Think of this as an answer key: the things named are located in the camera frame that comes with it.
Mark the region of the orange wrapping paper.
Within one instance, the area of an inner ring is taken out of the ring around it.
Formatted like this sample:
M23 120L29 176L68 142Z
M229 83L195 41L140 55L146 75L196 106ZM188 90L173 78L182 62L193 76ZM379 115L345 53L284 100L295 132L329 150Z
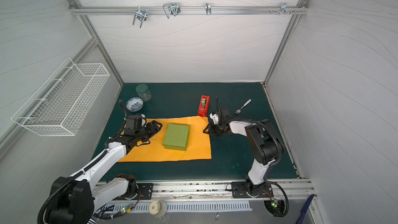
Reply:
M211 159L211 144L208 134L203 130L208 125L205 117L193 116L184 118L157 119L163 124L159 133L150 139L149 145L134 147L118 162L166 162ZM187 150L166 149L162 145L168 124L184 124L190 127Z

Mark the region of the green gift box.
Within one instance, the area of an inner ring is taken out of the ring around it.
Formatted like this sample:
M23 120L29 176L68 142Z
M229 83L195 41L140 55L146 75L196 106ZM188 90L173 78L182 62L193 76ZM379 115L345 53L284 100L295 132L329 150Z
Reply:
M184 124L169 123L163 139L163 147L171 150L186 151L190 127Z

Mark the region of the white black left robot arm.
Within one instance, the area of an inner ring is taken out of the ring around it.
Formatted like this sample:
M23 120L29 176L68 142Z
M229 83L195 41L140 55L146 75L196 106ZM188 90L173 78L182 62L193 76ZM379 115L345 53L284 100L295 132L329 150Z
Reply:
M134 147L148 145L163 125L143 114L129 115L123 101L124 124L105 149L69 177L59 177L37 216L39 224L87 224L93 214L116 197L135 196L133 175L120 174L98 187L100 179Z

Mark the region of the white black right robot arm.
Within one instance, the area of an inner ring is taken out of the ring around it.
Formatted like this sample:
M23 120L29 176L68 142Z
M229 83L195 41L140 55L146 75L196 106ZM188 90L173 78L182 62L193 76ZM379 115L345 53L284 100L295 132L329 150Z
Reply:
M238 134L247 138L254 161L245 179L245 192L249 197L258 197L263 188L271 184L267 180L268 175L286 151L278 131L268 119L222 118L217 114L210 114L207 119L208 125L203 130L205 134Z

